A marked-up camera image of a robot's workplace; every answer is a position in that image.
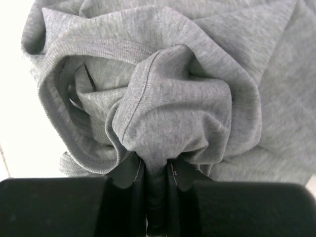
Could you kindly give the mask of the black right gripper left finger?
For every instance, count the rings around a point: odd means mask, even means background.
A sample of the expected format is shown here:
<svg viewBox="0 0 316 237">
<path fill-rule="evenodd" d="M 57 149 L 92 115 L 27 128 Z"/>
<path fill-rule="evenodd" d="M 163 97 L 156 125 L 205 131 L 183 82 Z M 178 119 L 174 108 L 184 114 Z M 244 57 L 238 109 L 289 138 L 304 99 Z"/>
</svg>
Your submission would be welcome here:
<svg viewBox="0 0 316 237">
<path fill-rule="evenodd" d="M 0 234 L 143 237 L 144 169 L 131 154 L 102 177 L 6 179 L 0 184 Z"/>
</svg>

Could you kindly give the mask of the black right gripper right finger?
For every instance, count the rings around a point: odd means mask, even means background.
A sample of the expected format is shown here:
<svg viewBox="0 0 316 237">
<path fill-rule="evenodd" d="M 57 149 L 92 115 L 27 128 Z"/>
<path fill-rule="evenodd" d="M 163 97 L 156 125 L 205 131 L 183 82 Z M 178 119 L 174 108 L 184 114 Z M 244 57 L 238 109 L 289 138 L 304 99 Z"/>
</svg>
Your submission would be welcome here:
<svg viewBox="0 0 316 237">
<path fill-rule="evenodd" d="M 170 237 L 313 237 L 316 201 L 301 185 L 215 182 L 183 158 L 169 160 Z"/>
</svg>

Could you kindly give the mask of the grey tank top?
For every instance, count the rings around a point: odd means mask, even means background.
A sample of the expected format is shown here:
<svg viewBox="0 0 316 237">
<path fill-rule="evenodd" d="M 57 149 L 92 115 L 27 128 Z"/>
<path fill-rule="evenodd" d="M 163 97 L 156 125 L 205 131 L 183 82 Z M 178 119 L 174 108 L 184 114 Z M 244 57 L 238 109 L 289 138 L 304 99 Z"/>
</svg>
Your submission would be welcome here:
<svg viewBox="0 0 316 237">
<path fill-rule="evenodd" d="M 37 0 L 22 50 L 69 176 L 130 152 L 184 155 L 215 180 L 316 172 L 311 0 Z"/>
</svg>

